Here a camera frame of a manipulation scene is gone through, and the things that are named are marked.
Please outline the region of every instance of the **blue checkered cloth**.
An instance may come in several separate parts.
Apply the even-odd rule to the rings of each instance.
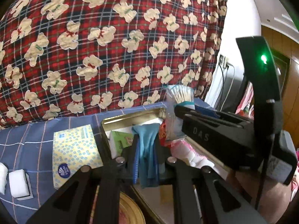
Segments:
[[[205,108],[209,107],[200,99],[195,99],[195,103]],[[160,107],[165,107],[165,103],[159,102],[81,117],[61,117],[0,131],[0,162],[8,167],[9,172],[24,169],[29,175],[34,196],[30,200],[16,200],[11,196],[7,178],[5,195],[0,195],[3,205],[18,224],[23,224],[56,191],[52,175],[54,132],[90,124],[94,135],[98,135],[101,121],[105,118]]]

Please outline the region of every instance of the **white sponge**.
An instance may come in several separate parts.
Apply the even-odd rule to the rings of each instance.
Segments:
[[[29,176],[23,169],[9,173],[9,186],[11,195],[17,200],[33,198]]]
[[[1,194],[5,194],[7,173],[8,173],[7,167],[0,162],[0,193]]]

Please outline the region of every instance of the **cotton swab container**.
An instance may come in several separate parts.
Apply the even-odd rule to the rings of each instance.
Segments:
[[[176,117],[174,108],[181,105],[195,110],[194,106],[194,90],[184,85],[169,85],[166,89],[166,139],[176,140],[186,136],[182,132],[183,120]]]

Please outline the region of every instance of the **metal tray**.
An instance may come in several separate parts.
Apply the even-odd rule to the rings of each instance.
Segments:
[[[102,143],[105,151],[105,158],[111,159],[111,152],[109,148],[109,141],[106,135],[107,131],[125,128],[133,125],[142,124],[152,119],[165,119],[165,108],[156,108],[152,110],[144,110],[126,115],[106,118],[101,121],[100,132]],[[146,224],[165,224],[165,222],[150,208],[146,203],[141,193],[133,186],[121,186],[122,191],[132,198],[140,207],[145,217]]]

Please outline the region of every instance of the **tissue box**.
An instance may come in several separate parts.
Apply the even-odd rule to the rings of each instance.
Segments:
[[[53,184],[60,188],[83,165],[103,166],[91,125],[62,130],[53,138]]]

